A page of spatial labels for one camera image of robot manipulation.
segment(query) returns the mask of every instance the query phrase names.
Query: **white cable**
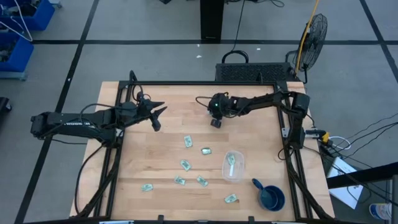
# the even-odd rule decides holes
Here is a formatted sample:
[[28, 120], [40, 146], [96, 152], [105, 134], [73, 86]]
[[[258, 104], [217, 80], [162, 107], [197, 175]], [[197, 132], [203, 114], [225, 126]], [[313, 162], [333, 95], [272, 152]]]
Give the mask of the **white cable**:
[[338, 149], [344, 149], [344, 150], [351, 149], [351, 143], [350, 143], [347, 139], [345, 139], [345, 138], [343, 138], [343, 137], [340, 137], [340, 136], [330, 136], [330, 137], [329, 137], [329, 139], [334, 139], [334, 138], [338, 138], [338, 139], [344, 140], [344, 141], [347, 142], [347, 144], [348, 144], [348, 146], [346, 146], [346, 147], [341, 147], [341, 146], [337, 146], [337, 145], [333, 144], [333, 146], [335, 146], [336, 148], [338, 148]]
[[[18, 11], [19, 11], [19, 15], [21, 16], [21, 20], [22, 20], [22, 22], [24, 23], [24, 26], [25, 26], [25, 28], [26, 28], [26, 31], [27, 31], [27, 33], [28, 33], [30, 39], [26, 38], [24, 35], [20, 34], [18, 31], [16, 31], [16, 30], [14, 30], [13, 28], [7, 26], [7, 24], [5, 24], [5, 23], [3, 23], [3, 22], [1, 22], [1, 21], [0, 21], [0, 24], [2, 24], [3, 26], [7, 27], [7, 28], [10, 29], [11, 31], [15, 32], [16, 34], [18, 34], [19, 36], [21, 36], [23, 39], [25, 39], [25, 40], [27, 40], [27, 41], [29, 41], [29, 42], [32, 42], [32, 41], [33, 41], [33, 38], [32, 38], [32, 36], [31, 36], [31, 34], [30, 34], [30, 32], [29, 32], [29, 29], [28, 29], [27, 26], [26, 26], [25, 20], [24, 20], [24, 18], [23, 18], [23, 16], [22, 16], [22, 13], [21, 13], [21, 8], [19, 7], [19, 4], [18, 4], [17, 0], [14, 0], [14, 2], [15, 2], [15, 4], [17, 4]], [[18, 24], [18, 25], [22, 28], [22, 26], [21, 26], [17, 21], [15, 21], [13, 18], [11, 18], [11, 20], [13, 20], [16, 24]]]

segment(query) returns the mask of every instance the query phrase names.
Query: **gray floor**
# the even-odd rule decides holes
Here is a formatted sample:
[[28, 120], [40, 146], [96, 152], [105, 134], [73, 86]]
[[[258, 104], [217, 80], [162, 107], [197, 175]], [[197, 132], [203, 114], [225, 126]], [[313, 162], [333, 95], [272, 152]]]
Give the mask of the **gray floor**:
[[[240, 39], [299, 40], [313, 0], [285, 0], [284, 8], [270, 2], [246, 3]], [[395, 0], [366, 0], [385, 40], [398, 40]], [[47, 30], [35, 40], [79, 40], [93, 0], [63, 0]], [[240, 3], [224, 8], [223, 39], [234, 39]], [[328, 40], [377, 40], [358, 0], [322, 0], [317, 10], [328, 18]], [[200, 38], [199, 0], [99, 0], [88, 40], [192, 40]], [[25, 82], [0, 80], [0, 96], [11, 99], [12, 113], [0, 129], [0, 223], [14, 221], [42, 142], [30, 133], [30, 117], [53, 111], [77, 45], [35, 45]], [[96, 102], [101, 82], [126, 80], [131, 69], [140, 80], [214, 80], [215, 64], [232, 45], [85, 45], [64, 112], [80, 111]], [[251, 62], [280, 62], [296, 45], [238, 45]], [[398, 46], [388, 46], [398, 60]], [[241, 62], [231, 56], [229, 62]], [[332, 135], [350, 136], [370, 123], [398, 112], [398, 84], [380, 45], [326, 45], [309, 72], [308, 94], [316, 125]], [[388, 124], [397, 118], [386, 121]], [[392, 128], [353, 158], [370, 166], [398, 160]], [[369, 139], [358, 142], [354, 149]], [[40, 176], [26, 222], [67, 218], [85, 147], [53, 142]], [[361, 164], [352, 165], [365, 169]], [[351, 210], [333, 200], [343, 220], [375, 223], [368, 217], [372, 197]]]

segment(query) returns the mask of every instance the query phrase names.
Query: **wooden tabletop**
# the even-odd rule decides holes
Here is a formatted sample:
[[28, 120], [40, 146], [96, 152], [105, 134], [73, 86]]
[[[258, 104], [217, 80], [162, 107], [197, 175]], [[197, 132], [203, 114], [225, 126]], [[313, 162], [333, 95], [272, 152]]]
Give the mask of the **wooden tabletop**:
[[[114, 105], [117, 86], [117, 82], [104, 82], [98, 102]], [[288, 83], [288, 87], [291, 91], [304, 92], [302, 83]], [[126, 130], [113, 219], [156, 220], [158, 215], [164, 215], [165, 220], [246, 221], [248, 216], [254, 216], [256, 221], [294, 220], [286, 165], [277, 158], [282, 140], [276, 108], [252, 111], [233, 119], [224, 118], [222, 127], [216, 129], [210, 126], [211, 116], [206, 108], [195, 101], [196, 96], [213, 96], [226, 91], [231, 96], [260, 96], [273, 93], [271, 86], [144, 85], [143, 88], [152, 101], [164, 101], [168, 108], [159, 118], [162, 124], [159, 132], [154, 132], [150, 121]], [[308, 118], [304, 127], [311, 127]], [[193, 147], [185, 147], [183, 139], [186, 135], [191, 135]], [[315, 140], [306, 139], [304, 145], [318, 150]], [[99, 146], [97, 141], [89, 140], [85, 158]], [[212, 153], [202, 155], [200, 149], [203, 147], [210, 147]], [[236, 184], [221, 176], [224, 156], [232, 150], [244, 155], [246, 166], [243, 180]], [[99, 186], [104, 152], [103, 149], [95, 155], [82, 172], [78, 194], [80, 209]], [[334, 216], [320, 156], [304, 149], [301, 153], [309, 191], [323, 209]], [[180, 165], [182, 159], [192, 165], [188, 172]], [[187, 180], [185, 185], [174, 182], [177, 175]], [[208, 181], [207, 187], [196, 181], [199, 175]], [[281, 211], [270, 212], [258, 205], [258, 190], [251, 183], [252, 178], [257, 178], [263, 185], [282, 189], [286, 202]], [[143, 184], [153, 184], [154, 189], [143, 192]], [[230, 194], [236, 194], [239, 200], [225, 203], [224, 198]], [[304, 217], [299, 190], [298, 194]], [[104, 214], [107, 198], [106, 192], [101, 214]]]

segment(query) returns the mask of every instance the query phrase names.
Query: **blue bin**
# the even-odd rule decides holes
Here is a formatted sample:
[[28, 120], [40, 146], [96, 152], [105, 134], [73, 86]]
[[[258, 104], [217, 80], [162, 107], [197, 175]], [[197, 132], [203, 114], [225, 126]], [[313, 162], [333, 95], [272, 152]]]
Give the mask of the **blue bin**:
[[[18, 4], [21, 5], [23, 2], [30, 2], [30, 0], [17, 0]], [[0, 4], [7, 7], [16, 6], [14, 0], [0, 0]], [[24, 16], [26, 26], [29, 30], [45, 30], [54, 14], [54, 7], [51, 5], [49, 0], [41, 0], [36, 13], [34, 16]], [[12, 17], [17, 21], [23, 28], [24, 23], [20, 16]], [[7, 26], [13, 28], [14, 30], [21, 30], [18, 24], [16, 24], [9, 16], [0, 16], [0, 21], [7, 24]]]
[[33, 45], [15, 33], [0, 33], [0, 45], [16, 41], [7, 62], [0, 62], [0, 71], [23, 72], [33, 52]]

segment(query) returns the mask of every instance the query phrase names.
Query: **blue cup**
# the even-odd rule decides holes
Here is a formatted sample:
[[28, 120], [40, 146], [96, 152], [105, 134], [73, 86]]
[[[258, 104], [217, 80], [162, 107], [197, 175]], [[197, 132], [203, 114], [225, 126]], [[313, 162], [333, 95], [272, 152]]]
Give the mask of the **blue cup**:
[[273, 212], [281, 210], [285, 205], [285, 195], [280, 188], [270, 185], [263, 187], [257, 179], [251, 180], [259, 189], [257, 201], [263, 209], [267, 209]]

